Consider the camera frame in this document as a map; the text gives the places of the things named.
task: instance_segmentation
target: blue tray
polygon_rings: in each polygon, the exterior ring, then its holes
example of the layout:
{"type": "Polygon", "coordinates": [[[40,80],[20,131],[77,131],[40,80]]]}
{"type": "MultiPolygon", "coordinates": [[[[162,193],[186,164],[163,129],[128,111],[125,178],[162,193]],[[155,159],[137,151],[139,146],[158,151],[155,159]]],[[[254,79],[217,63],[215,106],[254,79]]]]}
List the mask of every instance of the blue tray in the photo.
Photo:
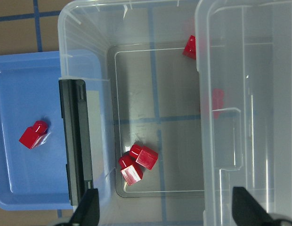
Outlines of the blue tray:
{"type": "Polygon", "coordinates": [[[58,78],[59,52],[0,56],[0,207],[71,209],[58,78]],[[18,140],[36,120],[49,123],[45,144],[18,140]]]}

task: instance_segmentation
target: transparent plastic box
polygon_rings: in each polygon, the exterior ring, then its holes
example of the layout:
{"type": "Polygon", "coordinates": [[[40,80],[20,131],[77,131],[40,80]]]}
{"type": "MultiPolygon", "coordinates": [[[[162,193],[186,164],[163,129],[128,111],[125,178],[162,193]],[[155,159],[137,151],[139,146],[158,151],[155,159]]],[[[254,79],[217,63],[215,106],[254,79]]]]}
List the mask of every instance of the transparent plastic box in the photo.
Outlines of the transparent plastic box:
{"type": "Polygon", "coordinates": [[[199,74],[182,55],[195,0],[74,1],[58,20],[62,79],[86,84],[100,225],[202,225],[199,74]],[[117,164],[134,144],[159,153],[127,186],[117,164]]]}
{"type": "Polygon", "coordinates": [[[195,21],[206,225],[235,225],[234,186],[292,218],[292,0],[203,0],[195,21]]]}

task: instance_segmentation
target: brown floor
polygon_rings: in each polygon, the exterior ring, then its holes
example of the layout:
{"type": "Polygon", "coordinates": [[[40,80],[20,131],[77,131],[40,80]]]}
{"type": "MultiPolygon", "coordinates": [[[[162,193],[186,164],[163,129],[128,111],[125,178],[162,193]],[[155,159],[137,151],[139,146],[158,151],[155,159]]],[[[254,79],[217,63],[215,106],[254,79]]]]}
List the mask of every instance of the brown floor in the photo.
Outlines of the brown floor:
{"type": "MultiPolygon", "coordinates": [[[[0,55],[58,50],[58,14],[70,1],[0,0],[0,55]],[[36,3],[40,13],[40,18],[37,20],[39,29],[36,29],[37,11],[36,9],[34,11],[36,3]]],[[[62,211],[63,217],[71,214],[71,210],[62,211]]],[[[0,209],[0,226],[45,226],[57,219],[58,215],[57,210],[4,211],[0,209]]]]}

